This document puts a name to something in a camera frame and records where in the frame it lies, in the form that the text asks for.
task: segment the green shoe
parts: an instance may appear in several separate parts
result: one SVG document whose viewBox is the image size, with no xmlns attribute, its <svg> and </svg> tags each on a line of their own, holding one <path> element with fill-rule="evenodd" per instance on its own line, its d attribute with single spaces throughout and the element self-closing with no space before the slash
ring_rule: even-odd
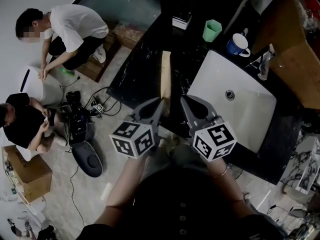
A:
<svg viewBox="0 0 320 240">
<path fill-rule="evenodd" d="M 72 76 L 72 77 L 75 76 L 75 71 L 74 70 L 70 71 L 70 70 L 66 70 L 65 68 L 60 68 L 60 71 L 62 73 L 65 73 L 65 74 L 69 75 L 69 76 Z"/>
</svg>

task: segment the white sink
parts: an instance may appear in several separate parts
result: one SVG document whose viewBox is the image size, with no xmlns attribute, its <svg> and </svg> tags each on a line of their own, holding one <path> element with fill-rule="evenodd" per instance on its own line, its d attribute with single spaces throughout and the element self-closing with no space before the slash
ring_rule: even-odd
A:
<svg viewBox="0 0 320 240">
<path fill-rule="evenodd" d="M 230 123 L 238 143 L 255 153 L 259 151 L 277 100 L 250 75 L 210 50 L 188 94 L 212 104 L 218 115 Z"/>
</svg>

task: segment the blue mug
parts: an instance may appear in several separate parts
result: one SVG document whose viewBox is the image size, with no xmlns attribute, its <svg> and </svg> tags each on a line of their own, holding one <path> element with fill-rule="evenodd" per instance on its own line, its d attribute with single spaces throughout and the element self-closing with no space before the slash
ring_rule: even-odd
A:
<svg viewBox="0 0 320 240">
<path fill-rule="evenodd" d="M 239 33 L 235 33 L 226 45 L 226 49 L 231 55 L 240 55 L 242 57 L 249 57 L 251 52 L 248 49 L 247 39 Z"/>
</svg>

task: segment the bracelet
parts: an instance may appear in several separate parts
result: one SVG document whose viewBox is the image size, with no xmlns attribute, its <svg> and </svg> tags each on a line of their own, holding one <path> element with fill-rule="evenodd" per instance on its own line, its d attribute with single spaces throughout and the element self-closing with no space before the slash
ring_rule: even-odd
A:
<svg viewBox="0 0 320 240">
<path fill-rule="evenodd" d="M 222 177 L 223 175 L 226 174 L 227 170 L 228 170 L 228 166 L 225 167 L 225 170 L 224 170 L 224 172 L 223 172 L 221 175 L 219 175 L 219 176 L 217 176 L 217 177 L 213 177 L 213 178 L 214 178 L 214 179 L 217 179 L 217 178 Z"/>
</svg>

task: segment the black device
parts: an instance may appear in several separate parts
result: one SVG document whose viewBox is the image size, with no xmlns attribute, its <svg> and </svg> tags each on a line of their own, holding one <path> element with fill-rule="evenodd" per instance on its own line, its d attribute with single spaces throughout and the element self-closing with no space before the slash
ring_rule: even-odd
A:
<svg viewBox="0 0 320 240">
<path fill-rule="evenodd" d="M 68 92 L 66 102 L 61 106 L 64 122 L 68 124 L 68 142 L 79 167 L 89 176 L 96 178 L 103 172 L 102 162 L 93 146 L 87 141 L 90 137 L 89 110 L 81 105 L 79 91 Z"/>
</svg>

